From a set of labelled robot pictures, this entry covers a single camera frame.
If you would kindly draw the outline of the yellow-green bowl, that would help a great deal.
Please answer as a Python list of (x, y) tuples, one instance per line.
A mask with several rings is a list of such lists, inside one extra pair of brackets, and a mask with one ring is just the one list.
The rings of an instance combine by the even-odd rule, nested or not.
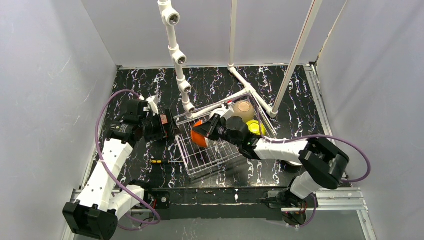
[(247, 123), (248, 129), (255, 135), (265, 135), (267, 133), (263, 123), (259, 123), (258, 120), (250, 120)]

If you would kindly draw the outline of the white bowl with tan outside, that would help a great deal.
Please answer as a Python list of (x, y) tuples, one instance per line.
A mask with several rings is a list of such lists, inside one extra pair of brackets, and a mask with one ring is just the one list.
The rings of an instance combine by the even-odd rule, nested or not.
[(303, 166), (303, 164), (300, 163), (300, 162), (298, 162), (298, 161), (288, 161), (288, 160), (285, 160), (284, 162), (286, 164), (290, 165), (290, 166), (293, 166), (293, 167), (302, 167)]

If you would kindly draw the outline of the white bowl with brown outside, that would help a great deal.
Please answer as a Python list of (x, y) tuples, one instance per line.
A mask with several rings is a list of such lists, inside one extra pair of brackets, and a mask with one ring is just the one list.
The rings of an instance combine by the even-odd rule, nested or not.
[(203, 120), (197, 121), (192, 126), (192, 130), (190, 131), (190, 136), (191, 136), (191, 140), (194, 144), (196, 144), (197, 146), (199, 146), (201, 148), (208, 148), (210, 146), (209, 140), (207, 138), (205, 138), (204, 136), (202, 136), (201, 134), (194, 131), (194, 127), (200, 126), (203, 123), (204, 123)]

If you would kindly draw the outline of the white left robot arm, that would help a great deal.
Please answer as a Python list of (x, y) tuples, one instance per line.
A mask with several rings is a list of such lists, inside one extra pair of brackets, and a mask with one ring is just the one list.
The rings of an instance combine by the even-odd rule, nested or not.
[(110, 240), (119, 220), (133, 207), (145, 201), (150, 186), (132, 180), (116, 196), (113, 190), (127, 158), (135, 145), (173, 139), (179, 133), (170, 109), (158, 110), (159, 99), (151, 96), (131, 99), (126, 112), (114, 121), (105, 135), (100, 162), (75, 202), (67, 202), (62, 210), (72, 233), (96, 240)]

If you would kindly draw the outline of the beige bowl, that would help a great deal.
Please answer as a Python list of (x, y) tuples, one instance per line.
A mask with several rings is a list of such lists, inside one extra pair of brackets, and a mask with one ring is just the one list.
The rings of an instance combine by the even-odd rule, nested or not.
[(247, 100), (237, 101), (233, 107), (233, 117), (240, 117), (244, 123), (254, 119), (255, 110), (253, 105)]

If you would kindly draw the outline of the blue patterned bowl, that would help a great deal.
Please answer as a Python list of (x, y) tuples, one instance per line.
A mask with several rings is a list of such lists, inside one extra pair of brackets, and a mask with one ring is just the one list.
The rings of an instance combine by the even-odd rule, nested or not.
[(165, 126), (165, 125), (167, 125), (169, 123), (168, 122), (168, 117), (165, 114), (161, 114), (160, 115), (160, 120), (161, 120), (161, 124), (163, 126)]

